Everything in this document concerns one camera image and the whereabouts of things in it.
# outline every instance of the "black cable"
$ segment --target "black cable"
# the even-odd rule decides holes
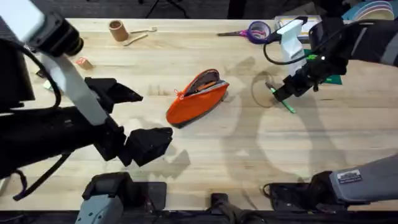
[[[152,11],[155,9],[157,3],[159,3],[159,0],[156,0],[156,2],[152,5],[152,7],[150,8],[149,12],[147,13],[147,15],[145,16],[145,19],[148,19],[149,16],[152,14]]]
[[[8,218],[8,219],[5,219],[5,220],[0,220],[0,223],[7,223],[7,222],[14,221],[14,220],[18,220],[18,219],[21,219],[21,218],[24,218],[24,217],[25,217],[24,214],[22,214],[22,215],[17,215],[17,216],[12,217],[12,218]]]
[[[49,170],[47,170],[41,177],[39,177],[36,180],[36,182],[34,182],[28,189],[25,187],[25,189],[23,189],[19,194],[13,196],[13,199],[15,201],[19,201],[20,199],[23,199],[26,196],[33,193],[69,158],[69,156],[70,156],[70,154],[62,155],[61,158]]]
[[[179,11],[182,11],[182,13],[184,14],[184,18],[186,19],[190,19],[190,17],[188,16],[186,10],[178,5],[177,3],[173,2],[172,0],[166,0],[168,3],[170,3],[172,6],[176,7]],[[150,8],[149,12],[146,14],[145,18],[148,19],[149,16],[152,14],[152,12],[154,11],[155,7],[157,6],[157,4],[159,3],[159,0],[156,0],[155,3],[152,5],[152,7]]]
[[[177,3],[173,2],[172,0],[166,0],[166,1],[168,3],[170,3],[171,5],[173,5],[174,7],[176,7],[177,9],[179,9],[180,11],[182,11],[182,13],[184,13],[184,18],[190,19],[190,17],[188,16],[187,12],[185,11],[185,9],[183,7],[181,7]]]
[[[0,39],[0,41],[3,41],[5,44],[8,46],[16,49],[18,52],[23,53],[24,55],[28,56],[38,67],[39,69],[43,72],[43,75],[47,78],[47,80],[50,82],[51,87],[53,89],[54,95],[55,95],[55,103],[53,106],[49,108],[41,108],[41,109],[26,109],[26,110],[9,110],[7,112],[10,113],[32,113],[32,112],[53,112],[58,109],[60,103],[61,103],[61,92],[58,88],[58,85],[55,83],[54,79],[50,76],[48,71],[45,69],[44,65],[30,52],[27,50],[24,46],[18,44],[17,42],[11,41],[11,40],[6,40],[6,39]]]
[[[334,32],[334,33],[333,33],[332,35],[330,35],[326,40],[324,40],[324,41],[323,41],[322,43],[320,43],[317,47],[315,47],[315,49],[313,49],[309,54],[306,54],[306,55],[301,56],[301,57],[299,57],[299,58],[296,58],[296,59],[294,59],[294,60],[290,60],[290,61],[288,61],[288,62],[278,62],[278,61],[275,61],[275,60],[271,59],[271,58],[268,56],[268,54],[267,54],[267,44],[264,44],[264,46],[263,46],[263,48],[262,48],[262,51],[264,52],[264,56],[266,57],[266,59],[267,59],[269,62],[274,63],[274,64],[276,64],[276,65],[290,65],[290,64],[292,64],[292,63],[296,63],[296,62],[298,62],[298,61],[301,61],[301,60],[305,59],[306,57],[308,57],[308,56],[311,55],[311,54],[314,54],[317,50],[319,50],[321,47],[323,47],[327,42],[329,42],[329,41],[330,41],[332,38],[334,38],[336,35],[341,34],[343,31],[345,31],[346,29],[352,27],[353,25],[356,25],[356,24],[365,24],[365,23],[375,23],[375,22],[377,22],[377,21],[379,21],[379,19],[364,19],[364,20],[361,20],[361,21],[354,21],[354,22],[352,22],[352,23],[350,23],[350,24],[348,24],[348,25],[345,25],[343,28],[341,28],[340,30]]]

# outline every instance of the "orange pencil case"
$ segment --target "orange pencil case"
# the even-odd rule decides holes
[[[217,70],[209,69],[202,72],[184,91],[176,90],[177,99],[166,112],[167,121],[176,128],[182,128],[201,118],[218,105],[228,86],[229,83],[220,80]]]

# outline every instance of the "pen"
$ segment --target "pen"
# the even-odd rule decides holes
[[[270,89],[270,91],[272,92],[272,93],[275,93],[275,88],[271,85],[271,84],[269,84],[269,83],[266,83],[266,86],[268,87],[268,89]],[[296,113],[296,111],[288,104],[288,103],[286,103],[284,100],[282,100],[282,102],[281,102],[291,113]]]

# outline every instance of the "label sticker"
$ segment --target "label sticker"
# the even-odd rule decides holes
[[[359,170],[351,170],[337,174],[337,179],[340,184],[350,184],[362,181],[362,176]]]

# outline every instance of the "tape roll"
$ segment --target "tape roll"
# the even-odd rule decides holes
[[[248,28],[248,39],[254,44],[265,44],[271,33],[271,28],[265,22],[254,21]]]
[[[111,31],[113,38],[118,42],[125,41],[129,38],[126,28],[124,28],[120,20],[111,21],[109,23],[109,31]]]

